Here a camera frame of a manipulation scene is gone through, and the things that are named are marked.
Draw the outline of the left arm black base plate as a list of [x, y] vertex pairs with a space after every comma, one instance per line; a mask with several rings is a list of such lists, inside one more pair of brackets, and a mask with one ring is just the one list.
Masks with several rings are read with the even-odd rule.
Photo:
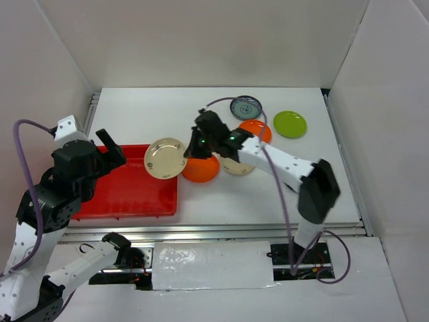
[[119, 252], [114, 266], [122, 269], [141, 268], [145, 272], [151, 268], [151, 248], [147, 249], [147, 253], [139, 248], [126, 248]]

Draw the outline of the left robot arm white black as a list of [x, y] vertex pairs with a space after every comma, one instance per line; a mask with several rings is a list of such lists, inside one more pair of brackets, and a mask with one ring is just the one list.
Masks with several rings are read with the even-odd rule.
[[98, 271], [131, 262], [130, 241], [111, 232], [84, 256], [46, 272], [71, 217], [93, 198], [97, 180], [126, 163], [121, 147], [105, 129], [96, 135], [106, 152], [92, 141], [70, 140], [52, 153], [54, 166], [23, 195], [11, 267], [1, 273], [2, 321], [54, 321], [66, 299]]

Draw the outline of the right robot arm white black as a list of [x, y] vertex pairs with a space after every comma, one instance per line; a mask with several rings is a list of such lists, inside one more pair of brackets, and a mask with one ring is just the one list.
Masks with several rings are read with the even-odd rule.
[[231, 131], [214, 111], [201, 109], [194, 122], [185, 158], [206, 159], [216, 153], [271, 174], [298, 194], [301, 219], [292, 255], [298, 262], [308, 262], [315, 255], [316, 236], [341, 194], [330, 163], [292, 156], [241, 128]]

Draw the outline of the cream plate with red marks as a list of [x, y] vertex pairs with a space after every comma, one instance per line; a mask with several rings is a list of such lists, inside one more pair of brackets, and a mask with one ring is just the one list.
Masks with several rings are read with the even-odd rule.
[[145, 169], [157, 179], [174, 178], [186, 167], [185, 149], [185, 145], [175, 138], [159, 139], [152, 143], [145, 152]]

